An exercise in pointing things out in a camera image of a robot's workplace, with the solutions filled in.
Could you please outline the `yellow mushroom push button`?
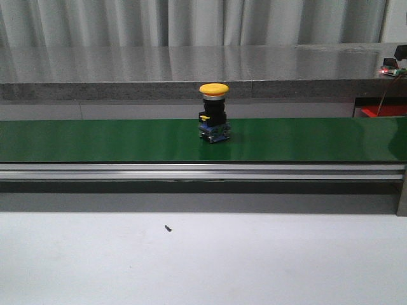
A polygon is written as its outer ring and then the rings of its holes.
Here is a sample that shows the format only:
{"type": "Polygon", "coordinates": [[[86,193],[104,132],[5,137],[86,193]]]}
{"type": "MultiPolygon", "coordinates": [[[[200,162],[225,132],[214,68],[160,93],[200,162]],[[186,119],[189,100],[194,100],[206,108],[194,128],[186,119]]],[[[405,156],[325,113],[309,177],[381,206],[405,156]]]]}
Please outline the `yellow mushroom push button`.
{"type": "Polygon", "coordinates": [[[204,111],[199,113],[200,138],[217,143],[230,138],[231,126],[225,112],[225,95],[229,87],[222,83],[207,83],[200,87],[204,111]]]}

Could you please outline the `grey stone counter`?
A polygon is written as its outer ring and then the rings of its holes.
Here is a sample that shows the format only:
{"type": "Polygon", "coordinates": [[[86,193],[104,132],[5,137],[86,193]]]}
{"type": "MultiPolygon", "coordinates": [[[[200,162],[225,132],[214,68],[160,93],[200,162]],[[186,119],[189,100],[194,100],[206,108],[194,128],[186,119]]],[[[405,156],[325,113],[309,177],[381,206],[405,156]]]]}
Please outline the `grey stone counter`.
{"type": "Polygon", "coordinates": [[[30,47],[1,49],[3,100],[389,97],[406,80],[379,73],[394,43],[278,46],[30,47]]]}

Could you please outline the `green conveyor belt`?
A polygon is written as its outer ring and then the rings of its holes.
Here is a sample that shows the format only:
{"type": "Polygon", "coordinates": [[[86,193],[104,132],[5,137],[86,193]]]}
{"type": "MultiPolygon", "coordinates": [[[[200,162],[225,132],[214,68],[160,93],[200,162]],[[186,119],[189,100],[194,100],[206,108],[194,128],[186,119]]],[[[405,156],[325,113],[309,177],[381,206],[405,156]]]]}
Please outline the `green conveyor belt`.
{"type": "Polygon", "coordinates": [[[233,119],[217,144],[195,119],[2,121],[1,161],[404,162],[406,119],[233,119]]]}

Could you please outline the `red plastic tray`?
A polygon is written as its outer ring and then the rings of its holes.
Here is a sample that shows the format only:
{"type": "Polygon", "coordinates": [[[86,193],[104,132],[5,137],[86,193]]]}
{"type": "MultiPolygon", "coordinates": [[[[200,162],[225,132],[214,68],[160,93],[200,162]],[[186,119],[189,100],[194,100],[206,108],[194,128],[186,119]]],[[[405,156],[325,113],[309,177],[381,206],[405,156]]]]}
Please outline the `red plastic tray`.
{"type": "Polygon", "coordinates": [[[395,105],[395,106],[388,106],[383,107],[378,110],[378,107],[363,107],[361,112],[370,118],[375,117],[403,117],[406,116],[407,110],[405,105],[395,105]]]}

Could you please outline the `small green circuit board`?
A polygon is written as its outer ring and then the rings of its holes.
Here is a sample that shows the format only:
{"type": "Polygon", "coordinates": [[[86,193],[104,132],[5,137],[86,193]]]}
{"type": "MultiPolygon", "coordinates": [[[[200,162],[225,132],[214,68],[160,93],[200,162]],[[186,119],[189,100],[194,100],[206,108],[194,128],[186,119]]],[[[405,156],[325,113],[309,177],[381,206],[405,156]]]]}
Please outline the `small green circuit board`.
{"type": "Polygon", "coordinates": [[[399,77],[399,76],[401,76],[402,78],[406,77],[406,69],[396,69],[394,67],[383,66],[383,67],[381,67],[380,72],[383,75],[392,76],[392,77],[399,77]]]}

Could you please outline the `small black sensor module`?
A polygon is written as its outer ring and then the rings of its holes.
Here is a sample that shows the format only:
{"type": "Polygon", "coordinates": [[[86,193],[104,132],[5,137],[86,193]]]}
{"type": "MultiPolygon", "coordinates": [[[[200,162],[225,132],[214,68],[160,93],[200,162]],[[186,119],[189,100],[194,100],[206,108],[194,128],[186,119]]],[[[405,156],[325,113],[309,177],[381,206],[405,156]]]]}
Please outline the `small black sensor module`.
{"type": "Polygon", "coordinates": [[[395,58],[384,58],[383,66],[386,69],[398,69],[399,68],[397,60],[395,58]]]}

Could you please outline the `white curtain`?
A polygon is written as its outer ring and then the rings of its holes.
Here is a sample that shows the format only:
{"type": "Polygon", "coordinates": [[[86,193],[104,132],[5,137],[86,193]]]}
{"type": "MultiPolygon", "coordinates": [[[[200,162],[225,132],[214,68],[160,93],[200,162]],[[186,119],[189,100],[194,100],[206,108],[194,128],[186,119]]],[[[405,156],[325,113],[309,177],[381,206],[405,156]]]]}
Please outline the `white curtain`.
{"type": "Polygon", "coordinates": [[[375,43],[385,1],[2,1],[1,46],[375,43]]]}

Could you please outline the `aluminium conveyor frame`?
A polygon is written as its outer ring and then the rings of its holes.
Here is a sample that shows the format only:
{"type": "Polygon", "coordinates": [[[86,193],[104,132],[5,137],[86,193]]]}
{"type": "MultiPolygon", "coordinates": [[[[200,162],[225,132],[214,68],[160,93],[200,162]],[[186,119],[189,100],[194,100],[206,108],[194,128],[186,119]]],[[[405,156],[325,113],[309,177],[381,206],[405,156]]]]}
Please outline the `aluminium conveyor frame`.
{"type": "Polygon", "coordinates": [[[1,210],[404,216],[406,165],[3,164],[1,210]]]}

